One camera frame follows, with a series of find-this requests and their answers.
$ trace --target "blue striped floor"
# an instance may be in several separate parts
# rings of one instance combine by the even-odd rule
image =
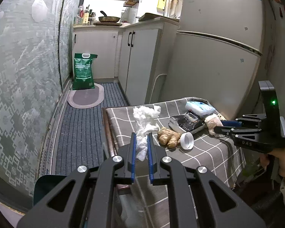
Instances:
[[[104,100],[89,109],[76,109],[67,103],[58,141],[56,174],[69,174],[80,165],[89,168],[103,162],[104,127],[102,107],[126,106],[118,83],[100,83]]]

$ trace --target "countertop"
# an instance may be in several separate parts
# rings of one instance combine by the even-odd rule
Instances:
[[[137,22],[134,24],[128,24],[128,23],[123,23],[122,26],[73,26],[73,32],[82,32],[82,31],[123,31],[124,29],[131,28],[131,27],[137,27],[137,26],[142,26],[142,25],[148,25],[148,24],[153,24],[153,23],[159,23],[159,22],[166,22],[166,23],[171,23],[173,25],[178,25],[179,23],[170,20],[169,18],[163,18],[163,17],[158,17],[155,19],[147,20],[147,21],[142,21],[142,22]]]

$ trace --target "white bottle cap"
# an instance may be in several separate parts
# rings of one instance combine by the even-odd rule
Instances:
[[[194,138],[190,132],[184,133],[180,136],[180,144],[184,150],[191,150],[194,146]]]

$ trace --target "gray checkered tablecloth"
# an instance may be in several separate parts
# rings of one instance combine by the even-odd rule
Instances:
[[[168,128],[171,116],[185,114],[187,101],[206,100],[186,97],[156,104],[146,104],[153,108],[161,107],[158,125]],[[118,146],[130,143],[131,133],[136,131],[136,121],[133,117],[133,107],[120,107],[107,109],[113,136]],[[159,145],[157,134],[153,134],[154,144]],[[168,156],[179,160],[184,166],[196,169],[203,165],[210,169],[228,187],[233,187],[237,176],[245,166],[245,158],[241,148],[234,146],[228,138],[217,139],[204,129],[194,135],[194,147],[191,150],[175,148],[166,150]],[[145,224],[142,227],[168,228],[169,204],[166,186],[152,186],[148,176],[148,161],[136,160],[135,183],[131,191],[137,203],[138,211]]]

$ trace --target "floor mat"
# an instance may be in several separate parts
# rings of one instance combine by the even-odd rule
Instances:
[[[72,90],[68,96],[70,106],[87,109],[99,105],[104,100],[104,87],[95,83],[95,88]]]
[[[58,140],[55,174],[69,174],[80,165],[99,166],[103,162],[104,127],[102,107],[126,106],[118,83],[103,83],[104,100],[89,109],[66,104]]]

